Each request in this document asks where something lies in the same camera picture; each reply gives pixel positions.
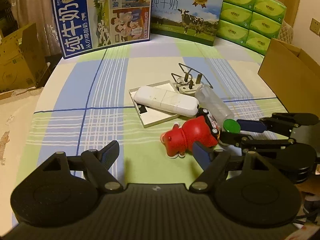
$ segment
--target clear plastic bottle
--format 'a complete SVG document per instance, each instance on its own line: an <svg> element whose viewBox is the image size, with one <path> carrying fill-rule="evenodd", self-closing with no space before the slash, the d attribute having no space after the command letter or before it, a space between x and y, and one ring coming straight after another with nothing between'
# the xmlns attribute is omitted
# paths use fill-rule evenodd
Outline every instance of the clear plastic bottle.
<svg viewBox="0 0 320 240"><path fill-rule="evenodd" d="M234 119L235 115L228 106L219 98L213 89L208 85L201 85L195 93L200 106L208 109L215 118L218 126L222 127L226 119Z"/></svg>

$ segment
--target cardboard box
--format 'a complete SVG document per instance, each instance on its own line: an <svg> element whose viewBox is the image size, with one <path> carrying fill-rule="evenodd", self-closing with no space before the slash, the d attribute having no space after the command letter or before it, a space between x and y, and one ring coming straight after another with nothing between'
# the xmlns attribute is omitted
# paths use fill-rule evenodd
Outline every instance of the cardboard box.
<svg viewBox="0 0 320 240"><path fill-rule="evenodd" d="M29 24L2 39L0 92L37 86L48 66L40 47L36 24Z"/></svg>
<svg viewBox="0 0 320 240"><path fill-rule="evenodd" d="M320 66L304 50L272 39L258 75L288 112L320 116Z"/></svg>

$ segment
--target red toy figure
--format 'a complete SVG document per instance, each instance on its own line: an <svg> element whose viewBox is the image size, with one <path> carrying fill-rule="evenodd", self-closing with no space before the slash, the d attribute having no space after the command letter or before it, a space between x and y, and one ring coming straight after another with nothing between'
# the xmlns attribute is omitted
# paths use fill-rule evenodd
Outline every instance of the red toy figure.
<svg viewBox="0 0 320 240"><path fill-rule="evenodd" d="M206 124L204 116L186 121L181 128L174 124L172 130L160 136L161 142L165 145L169 158L185 156L185 151L192 150L195 141L201 142L207 147L218 144L216 138L211 134L209 126Z"/></svg>

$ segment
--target electrical outlet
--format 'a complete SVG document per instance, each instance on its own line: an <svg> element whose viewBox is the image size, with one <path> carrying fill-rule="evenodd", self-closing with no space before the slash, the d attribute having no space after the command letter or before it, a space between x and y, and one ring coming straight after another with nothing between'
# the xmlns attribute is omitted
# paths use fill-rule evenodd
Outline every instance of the electrical outlet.
<svg viewBox="0 0 320 240"><path fill-rule="evenodd" d="M320 33L320 22L318 22L316 19L312 18L311 24L310 24L310 30L313 31L315 34L319 35Z"/></svg>

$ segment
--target small white box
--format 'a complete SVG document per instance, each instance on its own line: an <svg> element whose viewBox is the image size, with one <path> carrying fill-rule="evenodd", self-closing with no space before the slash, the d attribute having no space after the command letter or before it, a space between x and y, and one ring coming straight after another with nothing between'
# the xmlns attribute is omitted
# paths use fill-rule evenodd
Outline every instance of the small white box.
<svg viewBox="0 0 320 240"><path fill-rule="evenodd" d="M179 91L176 89L176 87L169 80L155 83L155 84L151 84L148 86L157 87L157 88L161 88L161 89L165 89L165 90L174 91L176 93L179 93ZM169 113L169 112L161 111L161 110L154 109L154 108L151 108L148 106L142 106L142 105L137 104L133 100L133 97L139 88L140 87L129 89L129 94L130 94L131 100L134 104L134 107L136 108L138 116L141 120L143 128L147 128L147 127L159 124L159 123L163 123L163 122L175 119L180 116L178 114Z"/></svg>

